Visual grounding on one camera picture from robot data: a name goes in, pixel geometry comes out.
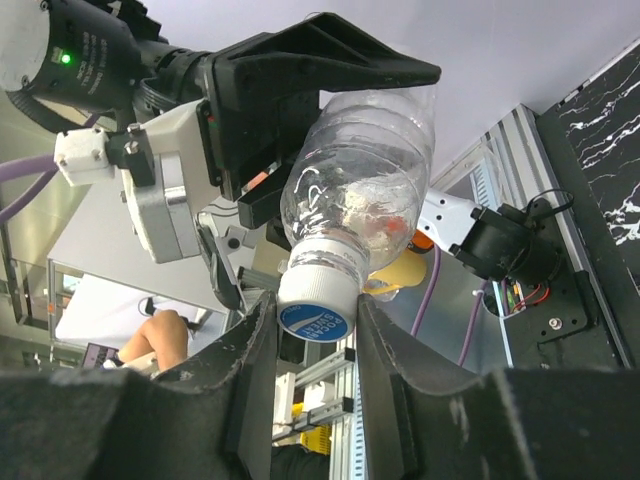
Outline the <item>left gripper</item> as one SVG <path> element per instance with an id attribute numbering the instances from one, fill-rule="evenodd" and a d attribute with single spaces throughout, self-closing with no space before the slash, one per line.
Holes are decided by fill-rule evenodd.
<path id="1" fill-rule="evenodd" d="M 401 54 L 343 17 L 324 12 L 203 60 L 207 166 L 224 199 L 299 152 L 320 115 L 319 92 L 436 84 L 441 68 Z"/>

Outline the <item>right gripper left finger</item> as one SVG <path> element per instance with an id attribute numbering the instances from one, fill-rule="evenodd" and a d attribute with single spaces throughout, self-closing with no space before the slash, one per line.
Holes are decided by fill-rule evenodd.
<path id="1" fill-rule="evenodd" d="M 156 378 L 131 369 L 1 376 L 5 479 L 266 479 L 278 331 L 245 319 Z"/>

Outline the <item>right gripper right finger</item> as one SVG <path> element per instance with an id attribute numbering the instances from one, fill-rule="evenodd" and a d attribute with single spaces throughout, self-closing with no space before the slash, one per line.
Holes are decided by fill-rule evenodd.
<path id="1" fill-rule="evenodd" d="M 373 479 L 635 479 L 633 370 L 500 369 L 475 375 L 363 295 L 356 327 Z"/>

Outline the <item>clear plastic bottle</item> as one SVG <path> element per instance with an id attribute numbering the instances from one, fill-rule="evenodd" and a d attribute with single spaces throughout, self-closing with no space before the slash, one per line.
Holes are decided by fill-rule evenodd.
<path id="1" fill-rule="evenodd" d="M 343 92 L 310 128 L 285 184 L 291 246 L 336 240 L 354 249 L 360 285 L 409 244 L 435 150 L 435 86 Z"/>

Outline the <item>white bottle cap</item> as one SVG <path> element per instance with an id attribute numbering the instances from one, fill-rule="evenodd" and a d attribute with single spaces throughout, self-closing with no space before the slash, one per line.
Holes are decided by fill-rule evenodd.
<path id="1" fill-rule="evenodd" d="M 338 342 L 354 330 L 359 294 L 359 284 L 347 273 L 328 266 L 294 266 L 281 278 L 277 320 L 296 338 Z"/>

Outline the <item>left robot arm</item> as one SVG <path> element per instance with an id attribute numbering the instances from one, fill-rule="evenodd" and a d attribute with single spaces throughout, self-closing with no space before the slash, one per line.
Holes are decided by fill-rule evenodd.
<path id="1" fill-rule="evenodd" d="M 286 174 L 253 193 L 244 187 L 273 163 L 292 165 L 321 92 L 419 87 L 440 76 L 328 12 L 208 52 L 169 44 L 138 1 L 1 5 L 1 87 L 28 102 L 28 117 L 57 132 L 71 125 L 45 109 L 49 101 L 113 112 L 121 126 L 193 104 L 204 151 L 197 179 L 237 202 L 250 229 L 278 215 Z"/>

